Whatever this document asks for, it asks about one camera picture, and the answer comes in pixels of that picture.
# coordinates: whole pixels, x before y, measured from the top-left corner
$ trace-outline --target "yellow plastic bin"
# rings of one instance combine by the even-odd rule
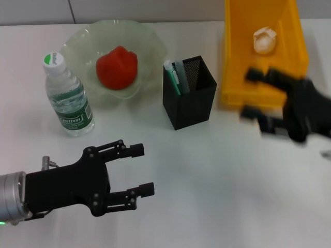
[[[253,34],[262,27],[277,33],[269,55],[259,55]],[[308,53],[295,0],[225,0],[225,37],[221,102],[231,108],[252,105],[282,107],[285,94],[265,84],[245,81],[249,67],[267,72],[276,67],[293,76],[305,76]]]

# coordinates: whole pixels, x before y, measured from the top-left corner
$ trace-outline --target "white garlic bulb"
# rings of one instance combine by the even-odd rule
[[[276,46],[277,33],[270,27],[264,27],[254,33],[254,49],[259,54],[269,54]]]

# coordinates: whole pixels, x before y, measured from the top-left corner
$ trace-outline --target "black mesh pen holder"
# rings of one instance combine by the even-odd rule
[[[163,68],[163,106],[175,130],[209,120],[217,86],[201,56],[185,59],[183,64],[190,87],[183,95],[177,95]]]

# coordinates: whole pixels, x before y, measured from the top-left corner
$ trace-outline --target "white table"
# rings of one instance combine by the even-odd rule
[[[310,72],[331,94],[331,20],[303,20]],[[85,147],[122,138],[143,143],[145,156],[108,164],[113,191],[153,181],[156,194],[136,211],[95,218],[71,206],[45,219],[0,226],[1,247],[235,247],[331,246],[331,162],[318,136],[305,147],[261,138],[257,125],[217,108],[208,122],[173,131],[161,87],[143,97],[92,104],[95,130],[66,137],[48,103],[42,56],[84,25],[0,27],[0,174],[41,168],[49,155],[59,165],[77,161]],[[220,83],[223,22],[149,24],[169,59],[202,55]]]

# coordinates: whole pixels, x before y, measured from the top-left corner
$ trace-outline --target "plastic bottle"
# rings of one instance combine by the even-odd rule
[[[62,54],[43,59],[47,74],[46,93],[66,133],[81,136],[94,127],[94,118],[81,81],[70,71]]]

